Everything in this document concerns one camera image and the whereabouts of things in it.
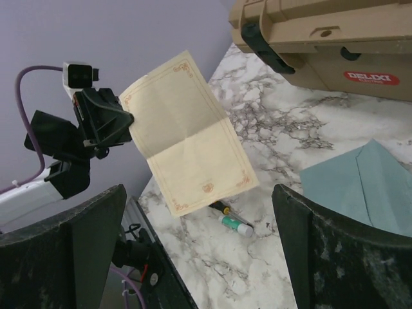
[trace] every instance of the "screwdriver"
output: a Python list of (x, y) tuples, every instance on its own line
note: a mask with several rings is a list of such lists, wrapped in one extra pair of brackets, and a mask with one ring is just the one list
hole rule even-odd
[(216, 201), (212, 204), (209, 205), (210, 208), (216, 209), (217, 211), (220, 211), (222, 214), (225, 214), (226, 216), (230, 216), (235, 220), (238, 220), (239, 222), (242, 222), (243, 224), (249, 225), (250, 227), (253, 227), (253, 225), (246, 221), (245, 219), (243, 219), (241, 216), (239, 216), (238, 214), (236, 214), (235, 212), (232, 211), (232, 209), (223, 204), (221, 201)]

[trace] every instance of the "delixi logo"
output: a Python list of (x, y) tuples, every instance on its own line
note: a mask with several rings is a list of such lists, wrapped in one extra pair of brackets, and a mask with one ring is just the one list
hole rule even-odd
[(368, 84), (399, 85), (399, 78), (386, 73), (345, 72), (343, 75), (353, 82), (367, 82)]

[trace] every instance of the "beige toolbox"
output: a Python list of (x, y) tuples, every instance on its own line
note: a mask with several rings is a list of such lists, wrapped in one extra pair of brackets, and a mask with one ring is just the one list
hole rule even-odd
[(292, 85), (412, 101), (412, 0), (237, 0), (229, 21)]

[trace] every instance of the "glue stick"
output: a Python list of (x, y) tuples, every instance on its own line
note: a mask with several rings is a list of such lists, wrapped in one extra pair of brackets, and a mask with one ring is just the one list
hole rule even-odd
[(243, 224), (240, 221), (232, 219), (229, 216), (220, 216), (219, 221), (224, 226), (226, 226), (226, 227), (228, 227), (232, 230), (235, 230), (236, 232), (238, 232), (239, 234), (241, 234), (243, 236), (251, 237), (251, 235), (253, 234), (253, 228), (252, 227), (249, 227), (248, 225)]

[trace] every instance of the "camera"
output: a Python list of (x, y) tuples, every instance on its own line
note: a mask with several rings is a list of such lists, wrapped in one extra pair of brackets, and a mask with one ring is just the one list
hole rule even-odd
[(63, 66), (63, 82), (71, 89), (92, 88), (98, 81), (98, 69), (81, 62), (65, 62)]

